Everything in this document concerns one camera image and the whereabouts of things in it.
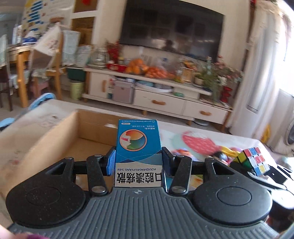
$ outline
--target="rubik's cube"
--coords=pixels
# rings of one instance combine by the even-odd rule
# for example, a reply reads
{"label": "rubik's cube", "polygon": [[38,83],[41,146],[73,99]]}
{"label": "rubik's cube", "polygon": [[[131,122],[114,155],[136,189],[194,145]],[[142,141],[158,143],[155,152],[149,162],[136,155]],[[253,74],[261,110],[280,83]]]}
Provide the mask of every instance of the rubik's cube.
{"label": "rubik's cube", "polygon": [[243,150],[234,161],[242,164],[248,171],[253,169],[257,176],[270,170],[258,147]]}

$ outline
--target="gray ribbed surface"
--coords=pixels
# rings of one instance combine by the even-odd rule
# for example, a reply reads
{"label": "gray ribbed surface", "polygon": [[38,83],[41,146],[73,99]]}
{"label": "gray ribbed surface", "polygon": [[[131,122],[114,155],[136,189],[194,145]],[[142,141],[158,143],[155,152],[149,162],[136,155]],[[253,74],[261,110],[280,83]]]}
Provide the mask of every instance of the gray ribbed surface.
{"label": "gray ribbed surface", "polygon": [[246,228],[221,227],[198,215],[182,197],[163,188],[113,188],[105,197],[92,198],[73,221],[51,229],[14,224],[14,233],[32,232],[52,239],[268,239],[277,233],[264,222]]}

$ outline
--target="circular logo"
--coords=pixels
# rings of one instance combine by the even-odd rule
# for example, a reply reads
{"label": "circular logo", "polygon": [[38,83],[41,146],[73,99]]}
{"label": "circular logo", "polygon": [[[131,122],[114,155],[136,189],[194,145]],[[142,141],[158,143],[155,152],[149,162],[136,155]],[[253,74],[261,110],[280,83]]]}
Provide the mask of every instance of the circular logo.
{"label": "circular logo", "polygon": [[147,144],[147,137],[139,130],[127,130],[121,134],[119,142],[128,151],[139,151]]}

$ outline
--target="metal screw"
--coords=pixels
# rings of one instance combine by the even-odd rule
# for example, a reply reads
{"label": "metal screw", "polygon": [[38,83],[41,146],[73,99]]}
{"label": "metal screw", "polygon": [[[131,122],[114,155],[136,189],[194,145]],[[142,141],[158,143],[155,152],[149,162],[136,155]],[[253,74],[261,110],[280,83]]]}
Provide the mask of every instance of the metal screw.
{"label": "metal screw", "polygon": [[104,193],[106,192],[106,188],[103,187],[103,186],[94,186],[92,187],[92,192],[95,192],[95,193]]}
{"label": "metal screw", "polygon": [[171,188],[171,190],[174,192],[174,193],[184,193],[186,191],[186,189],[182,186],[173,186]]}

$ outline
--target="drawer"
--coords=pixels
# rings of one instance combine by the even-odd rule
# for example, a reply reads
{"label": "drawer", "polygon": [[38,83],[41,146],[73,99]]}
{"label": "drawer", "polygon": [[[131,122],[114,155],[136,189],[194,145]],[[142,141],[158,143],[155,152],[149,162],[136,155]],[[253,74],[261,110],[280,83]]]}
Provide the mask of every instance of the drawer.
{"label": "drawer", "polygon": [[156,94],[143,90],[135,90],[133,105],[156,109],[164,112],[182,115],[185,100],[171,96]]}
{"label": "drawer", "polygon": [[107,98],[107,88],[109,86],[110,78],[110,75],[91,72],[89,95]]}
{"label": "drawer", "polygon": [[184,110],[184,116],[193,117],[200,120],[206,120],[217,124],[223,124],[227,111],[212,106],[187,101]]}

